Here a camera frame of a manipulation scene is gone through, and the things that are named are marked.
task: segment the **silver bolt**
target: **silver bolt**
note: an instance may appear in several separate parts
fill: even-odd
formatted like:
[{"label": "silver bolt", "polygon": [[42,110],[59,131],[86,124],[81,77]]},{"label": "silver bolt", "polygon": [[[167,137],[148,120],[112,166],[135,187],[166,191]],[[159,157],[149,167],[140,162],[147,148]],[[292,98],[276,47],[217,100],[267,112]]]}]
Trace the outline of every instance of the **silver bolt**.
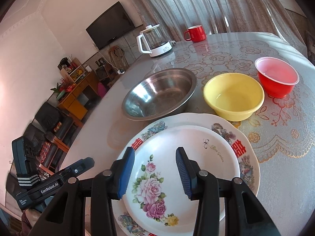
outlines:
[{"label": "silver bolt", "polygon": [[239,177],[234,178],[233,181],[234,181],[234,183],[236,183],[236,184],[241,184],[241,183],[243,183],[243,180],[240,179]]},{"label": "silver bolt", "polygon": [[110,176],[111,175],[111,171],[110,170],[104,170],[103,171],[103,175],[104,176]]},{"label": "silver bolt", "polygon": [[71,177],[68,179],[69,184],[74,184],[76,181],[77,181],[77,179],[75,177]]},{"label": "silver bolt", "polygon": [[207,175],[208,175],[208,171],[206,171],[206,170],[200,170],[200,171],[199,171],[199,175],[201,175],[201,176],[207,176]]}]

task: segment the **hand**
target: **hand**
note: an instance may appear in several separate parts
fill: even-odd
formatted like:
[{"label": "hand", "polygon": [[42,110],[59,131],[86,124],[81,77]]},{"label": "hand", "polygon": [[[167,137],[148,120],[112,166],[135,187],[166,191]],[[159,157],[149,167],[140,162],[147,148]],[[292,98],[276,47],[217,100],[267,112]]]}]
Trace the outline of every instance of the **hand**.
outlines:
[{"label": "hand", "polygon": [[29,223],[33,227],[35,225],[35,223],[37,222],[37,220],[39,219],[41,213],[35,209],[28,209],[25,211],[25,215],[26,215]]}]

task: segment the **robotic device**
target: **robotic device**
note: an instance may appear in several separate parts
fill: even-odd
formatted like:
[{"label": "robotic device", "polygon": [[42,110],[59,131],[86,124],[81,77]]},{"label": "robotic device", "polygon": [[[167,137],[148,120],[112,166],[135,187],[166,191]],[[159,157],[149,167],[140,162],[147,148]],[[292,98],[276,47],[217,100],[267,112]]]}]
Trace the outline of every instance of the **robotic device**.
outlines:
[{"label": "robotic device", "polygon": [[79,176],[94,166],[90,157],[81,159],[44,181],[40,181],[32,151],[32,143],[24,137],[13,140],[12,151],[21,193],[15,199],[21,210],[34,208],[43,212],[48,198],[54,195],[67,180]]},{"label": "robotic device", "polygon": [[[134,150],[128,147],[121,160],[96,177],[81,181],[70,178],[42,213],[29,236],[83,236],[86,197],[91,197],[91,235],[116,236],[111,200],[119,200],[125,194],[133,163]],[[176,163],[185,194],[190,200],[199,200],[194,236],[218,235],[219,197],[225,198],[226,236],[280,236],[242,179],[218,179],[200,170],[197,162],[188,159],[182,147],[176,150]]]}]

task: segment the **pink rose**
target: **pink rose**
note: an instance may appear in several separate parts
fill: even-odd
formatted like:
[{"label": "pink rose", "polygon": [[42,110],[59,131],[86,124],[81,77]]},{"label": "pink rose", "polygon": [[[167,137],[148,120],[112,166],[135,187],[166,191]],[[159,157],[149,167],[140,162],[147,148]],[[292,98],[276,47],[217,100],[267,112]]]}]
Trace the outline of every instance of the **pink rose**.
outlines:
[{"label": "pink rose", "polygon": [[144,205],[143,211],[146,212],[146,216],[149,218],[161,218],[166,211],[164,200],[162,199],[161,202],[155,202],[152,205]]},{"label": "pink rose", "polygon": [[142,180],[137,188],[137,198],[144,204],[152,205],[158,200],[160,194],[161,183],[154,177]]},{"label": "pink rose", "polygon": [[153,162],[149,162],[146,165],[146,170],[150,173],[152,173],[153,171],[155,171],[155,165],[153,164]]}]

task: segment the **flat screen tv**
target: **flat screen tv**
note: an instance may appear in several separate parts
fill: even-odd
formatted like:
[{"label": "flat screen tv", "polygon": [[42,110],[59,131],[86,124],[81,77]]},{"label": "flat screen tv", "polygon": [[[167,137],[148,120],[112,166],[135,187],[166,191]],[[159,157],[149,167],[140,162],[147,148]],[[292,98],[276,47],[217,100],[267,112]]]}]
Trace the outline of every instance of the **flat screen tv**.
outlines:
[{"label": "flat screen tv", "polygon": [[100,50],[134,28],[125,9],[117,2],[94,20],[86,31]]}]

